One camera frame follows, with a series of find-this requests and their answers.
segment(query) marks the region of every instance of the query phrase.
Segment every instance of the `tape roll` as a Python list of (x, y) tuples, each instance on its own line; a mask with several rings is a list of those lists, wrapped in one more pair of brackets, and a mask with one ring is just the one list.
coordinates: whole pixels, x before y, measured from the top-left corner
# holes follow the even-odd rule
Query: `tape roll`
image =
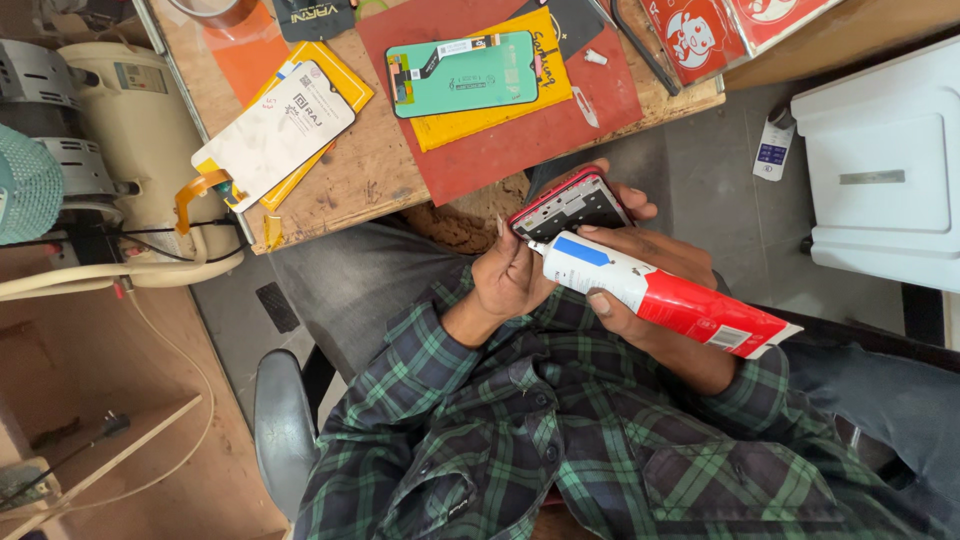
[[(170, 3), (173, 4), (175, 8), (205, 27), (224, 30), (247, 20), (247, 17), (249, 17), (256, 8), (259, 0), (233, 0), (229, 6), (218, 12), (197, 12), (185, 7), (182, 2), (183, 0), (170, 0)], [(186, 0), (185, 3), (188, 5), (193, 4), (193, 2), (189, 0)]]

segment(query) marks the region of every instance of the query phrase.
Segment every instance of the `black office chair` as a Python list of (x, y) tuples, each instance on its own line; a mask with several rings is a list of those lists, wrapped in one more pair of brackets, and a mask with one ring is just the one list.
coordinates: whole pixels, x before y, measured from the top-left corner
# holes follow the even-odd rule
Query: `black office chair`
[(316, 461), (317, 407), (336, 372), (314, 346), (303, 370), (291, 352), (260, 360), (253, 396), (256, 464), (276, 507), (297, 521), (300, 500)]

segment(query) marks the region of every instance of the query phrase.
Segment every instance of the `black rubber mat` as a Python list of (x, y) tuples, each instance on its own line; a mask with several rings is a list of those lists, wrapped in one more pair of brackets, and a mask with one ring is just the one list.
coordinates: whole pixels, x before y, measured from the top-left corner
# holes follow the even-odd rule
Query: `black rubber mat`
[(300, 319), (294, 313), (287, 297), (283, 296), (280, 285), (276, 282), (264, 285), (256, 289), (256, 297), (260, 299), (260, 304), (267, 310), (270, 320), (274, 321), (276, 331), (286, 333), (300, 325)]

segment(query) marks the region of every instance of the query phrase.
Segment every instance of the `green plaid shirt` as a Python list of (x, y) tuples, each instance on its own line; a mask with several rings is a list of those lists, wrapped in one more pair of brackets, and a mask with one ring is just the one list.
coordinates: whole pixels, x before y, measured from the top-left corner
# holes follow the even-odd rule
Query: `green plaid shirt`
[(564, 287), (480, 350), (439, 315), (469, 267), (388, 323), (326, 420), (298, 538), (527, 538), (552, 485), (603, 538), (945, 536), (787, 389), (774, 349), (688, 391)]

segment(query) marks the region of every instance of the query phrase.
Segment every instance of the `red box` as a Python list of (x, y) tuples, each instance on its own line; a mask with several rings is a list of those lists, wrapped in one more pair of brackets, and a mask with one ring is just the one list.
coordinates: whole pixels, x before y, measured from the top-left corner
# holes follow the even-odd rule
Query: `red box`
[(680, 86), (755, 58), (841, 0), (640, 0)]

